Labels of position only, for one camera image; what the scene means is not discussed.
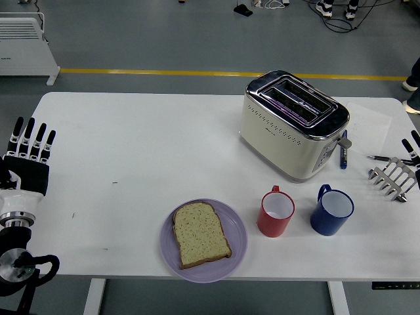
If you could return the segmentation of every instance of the purple plate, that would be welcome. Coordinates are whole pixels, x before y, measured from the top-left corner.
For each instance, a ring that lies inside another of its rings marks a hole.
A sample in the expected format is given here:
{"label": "purple plate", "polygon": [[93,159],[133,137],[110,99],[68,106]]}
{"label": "purple plate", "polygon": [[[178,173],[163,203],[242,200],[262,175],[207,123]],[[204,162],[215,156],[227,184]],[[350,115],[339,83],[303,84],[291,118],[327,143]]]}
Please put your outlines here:
{"label": "purple plate", "polygon": [[[180,207],[199,201],[210,203],[215,208],[232,250],[232,256],[181,270],[179,248],[173,234],[173,215]],[[181,278],[198,284],[216,282],[233,273],[247,251],[247,242],[247,231],[239,215],[227,204],[213,199],[195,199],[183,203],[166,218],[160,232],[160,251],[168,267]]]}

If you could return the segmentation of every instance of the sneaker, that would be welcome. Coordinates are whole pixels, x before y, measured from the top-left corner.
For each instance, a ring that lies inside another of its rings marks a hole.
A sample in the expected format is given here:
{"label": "sneaker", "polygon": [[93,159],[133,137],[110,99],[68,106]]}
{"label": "sneaker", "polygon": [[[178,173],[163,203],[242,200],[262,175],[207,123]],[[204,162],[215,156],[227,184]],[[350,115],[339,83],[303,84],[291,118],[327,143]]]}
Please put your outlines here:
{"label": "sneaker", "polygon": [[402,88],[403,88],[404,90],[406,90],[406,91],[409,91],[409,92],[414,92],[415,90],[417,90],[417,87],[412,87],[411,85],[409,85],[409,84],[407,83],[407,81],[404,81],[404,82],[402,83]]}
{"label": "sneaker", "polygon": [[333,16],[333,5],[327,5],[323,1],[318,2],[315,9],[321,12],[324,18],[331,18]]}
{"label": "sneaker", "polygon": [[357,5],[355,7],[352,7],[351,5],[347,5],[347,8],[345,10],[346,19],[349,21],[353,21],[354,17],[356,16],[356,11],[357,11]]}
{"label": "sneaker", "polygon": [[415,110],[414,108],[409,107],[406,100],[403,101],[402,105],[403,105],[403,107],[404,107],[404,109],[406,110],[407,113],[409,113],[409,114],[420,114],[420,110]]}

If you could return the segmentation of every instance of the yellow floor line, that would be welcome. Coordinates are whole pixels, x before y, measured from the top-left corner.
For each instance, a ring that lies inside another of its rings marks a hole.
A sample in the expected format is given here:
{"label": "yellow floor line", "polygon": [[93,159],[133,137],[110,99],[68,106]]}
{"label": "yellow floor line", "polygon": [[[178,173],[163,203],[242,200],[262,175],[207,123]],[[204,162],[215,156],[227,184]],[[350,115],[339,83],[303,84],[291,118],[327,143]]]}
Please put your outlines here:
{"label": "yellow floor line", "polygon": [[[180,70],[125,70],[125,69],[85,69],[61,68],[66,74],[137,74],[137,75],[200,75],[210,77],[258,77],[264,72],[224,72],[224,71],[180,71]],[[390,75],[342,75],[293,73],[301,79],[340,79],[340,80],[371,80],[371,81],[404,81],[407,77]]]}

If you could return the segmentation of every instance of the mug handle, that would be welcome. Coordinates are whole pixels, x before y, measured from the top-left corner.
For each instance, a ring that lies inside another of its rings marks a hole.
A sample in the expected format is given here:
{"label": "mug handle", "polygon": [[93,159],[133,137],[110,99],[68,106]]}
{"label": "mug handle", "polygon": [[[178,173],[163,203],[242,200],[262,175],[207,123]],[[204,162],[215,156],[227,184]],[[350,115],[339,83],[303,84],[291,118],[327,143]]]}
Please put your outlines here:
{"label": "mug handle", "polygon": [[320,191],[318,192],[318,201],[321,199],[325,191],[329,192],[330,190],[331,190],[331,186],[329,184],[322,185],[320,188]]}

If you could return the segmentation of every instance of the cream toaster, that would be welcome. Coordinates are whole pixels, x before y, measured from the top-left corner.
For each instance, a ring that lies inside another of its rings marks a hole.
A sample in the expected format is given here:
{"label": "cream toaster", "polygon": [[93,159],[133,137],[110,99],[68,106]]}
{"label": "cream toaster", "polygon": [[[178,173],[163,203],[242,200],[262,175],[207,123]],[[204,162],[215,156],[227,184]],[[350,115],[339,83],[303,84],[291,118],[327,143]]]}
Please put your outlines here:
{"label": "cream toaster", "polygon": [[285,71],[268,72],[245,90],[241,136],[294,181],[314,176],[342,137],[348,110],[331,97]]}

